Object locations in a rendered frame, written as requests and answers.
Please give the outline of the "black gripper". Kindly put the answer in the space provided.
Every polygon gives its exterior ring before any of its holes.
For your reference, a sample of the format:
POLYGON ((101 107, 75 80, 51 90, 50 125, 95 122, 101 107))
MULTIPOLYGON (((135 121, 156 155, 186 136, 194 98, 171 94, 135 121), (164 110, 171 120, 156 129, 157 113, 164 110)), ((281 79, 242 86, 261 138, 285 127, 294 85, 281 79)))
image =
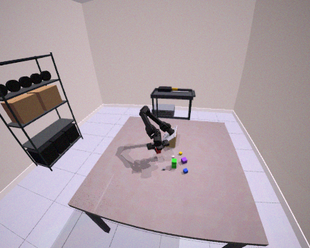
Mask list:
MULTIPOLYGON (((163 144, 163 143, 165 144, 166 147, 169 146, 169 141, 168 141, 168 140, 162 141, 162 144, 163 144)), ((152 145, 151 143, 148 143, 148 144, 147 144, 147 149, 148 149, 148 150, 154 149, 155 152, 156 152, 156 148, 154 147, 154 144, 152 145)))

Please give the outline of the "purple block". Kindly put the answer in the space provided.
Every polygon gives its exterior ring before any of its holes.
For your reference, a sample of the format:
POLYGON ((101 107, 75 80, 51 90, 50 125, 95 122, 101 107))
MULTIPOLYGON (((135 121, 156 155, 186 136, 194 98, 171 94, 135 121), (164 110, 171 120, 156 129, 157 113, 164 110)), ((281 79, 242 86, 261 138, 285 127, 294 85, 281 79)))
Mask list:
POLYGON ((181 158, 181 162, 183 163, 183 164, 185 164, 185 163, 187 163, 187 159, 184 157, 184 158, 181 158))

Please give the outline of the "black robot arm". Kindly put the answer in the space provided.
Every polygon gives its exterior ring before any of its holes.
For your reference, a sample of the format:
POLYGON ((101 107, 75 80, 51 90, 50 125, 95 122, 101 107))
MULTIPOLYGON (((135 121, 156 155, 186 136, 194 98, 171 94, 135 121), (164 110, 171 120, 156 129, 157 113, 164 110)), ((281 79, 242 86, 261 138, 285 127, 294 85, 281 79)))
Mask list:
POLYGON ((168 132, 170 136, 174 133, 174 129, 171 128, 171 125, 169 123, 161 121, 159 118, 153 115, 150 112, 150 109, 148 108, 148 106, 146 105, 144 105, 140 109, 139 116, 141 116, 145 124, 145 130, 147 132, 147 135, 151 139, 153 139, 154 147, 156 147, 156 150, 157 151, 162 150, 165 147, 165 144, 164 143, 162 144, 161 132, 159 131, 159 129, 156 129, 156 127, 154 127, 154 125, 150 123, 148 117, 150 117, 155 123, 157 123, 162 131, 168 132))

